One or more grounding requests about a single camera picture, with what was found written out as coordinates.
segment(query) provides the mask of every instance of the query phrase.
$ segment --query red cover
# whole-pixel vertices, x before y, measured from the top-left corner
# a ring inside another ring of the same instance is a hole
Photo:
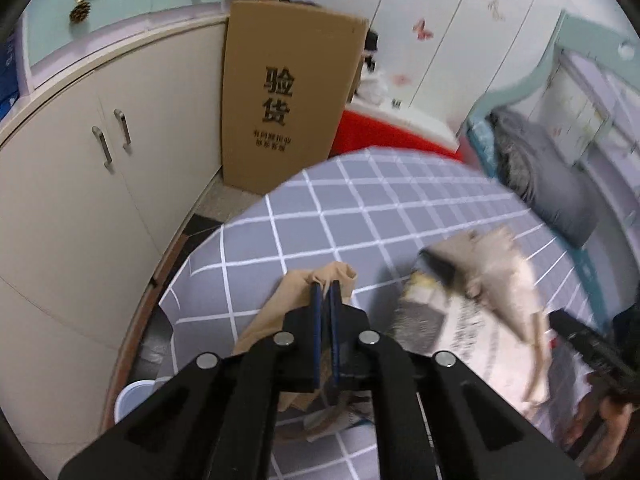
[[[420,152],[437,153],[462,162],[462,155],[458,152],[452,152],[435,142],[423,139],[392,124],[345,110],[335,134],[334,145],[331,148],[332,155],[356,152],[369,146],[406,148]]]

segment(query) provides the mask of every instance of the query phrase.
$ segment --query gray pillowcase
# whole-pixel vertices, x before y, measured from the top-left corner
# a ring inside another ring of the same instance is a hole
[[[489,122],[503,184],[572,246],[581,248],[598,224],[593,182],[567,166],[545,129],[523,115],[496,108]]]

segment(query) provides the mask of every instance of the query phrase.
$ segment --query pine cone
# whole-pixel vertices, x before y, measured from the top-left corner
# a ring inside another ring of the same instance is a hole
[[[91,4],[86,0],[80,0],[78,4],[73,9],[71,9],[71,12],[69,13],[69,19],[71,20],[71,23],[84,22],[90,11]]]

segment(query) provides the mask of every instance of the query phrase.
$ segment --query tiled floor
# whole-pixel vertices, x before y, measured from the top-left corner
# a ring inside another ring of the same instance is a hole
[[[260,195],[249,191],[225,186],[222,174],[218,173],[207,195],[204,197],[196,214],[225,223],[243,213],[260,200]]]
[[[129,373],[127,383],[143,379],[155,379],[162,359],[168,351],[173,329],[168,319],[158,307],[157,301],[165,288],[180,269],[187,256],[199,246],[220,224],[230,221],[244,212],[260,199],[260,195],[225,186],[222,174],[218,173],[196,213],[182,232],[182,248],[176,251],[173,262],[167,262],[170,270],[162,283],[160,291],[153,295],[156,305],[146,324],[146,329],[138,346],[138,352]]]

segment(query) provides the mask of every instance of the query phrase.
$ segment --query blue headboard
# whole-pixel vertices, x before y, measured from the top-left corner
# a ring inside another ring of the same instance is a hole
[[[496,107],[517,103],[543,87],[554,68],[557,54],[563,50],[576,52],[592,60],[600,68],[615,74],[636,91],[640,92],[640,44],[609,28],[562,12],[554,33],[536,68],[515,85],[486,92],[471,108],[461,133],[478,154],[484,172],[496,174],[494,134],[486,117]],[[611,128],[607,118],[597,135],[601,137]]]

